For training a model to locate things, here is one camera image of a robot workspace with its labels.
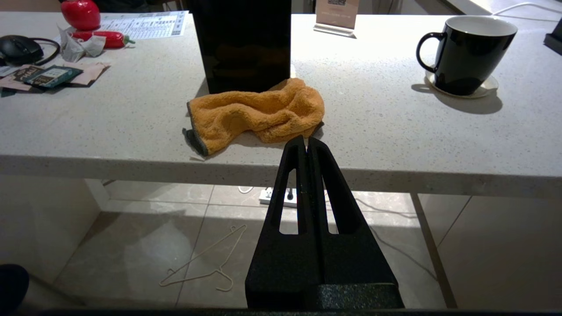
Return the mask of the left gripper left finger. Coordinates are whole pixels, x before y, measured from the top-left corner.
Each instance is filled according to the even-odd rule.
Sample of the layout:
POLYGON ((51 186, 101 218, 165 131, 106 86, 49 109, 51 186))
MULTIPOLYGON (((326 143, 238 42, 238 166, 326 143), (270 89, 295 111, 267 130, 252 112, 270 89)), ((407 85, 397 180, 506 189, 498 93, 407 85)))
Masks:
POLYGON ((297 136, 283 150, 272 199, 245 279, 249 309, 303 310, 307 291, 321 281, 310 189, 304 138, 297 136), (298 233, 283 234, 281 216, 292 170, 296 172, 298 233))

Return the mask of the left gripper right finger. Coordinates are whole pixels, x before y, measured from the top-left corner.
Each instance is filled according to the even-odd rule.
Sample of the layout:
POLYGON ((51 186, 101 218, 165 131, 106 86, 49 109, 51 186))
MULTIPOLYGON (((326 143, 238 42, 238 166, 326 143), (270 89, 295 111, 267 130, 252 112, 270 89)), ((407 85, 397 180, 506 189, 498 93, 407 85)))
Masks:
POLYGON ((331 150, 307 147, 321 275, 326 284, 398 284, 331 150))

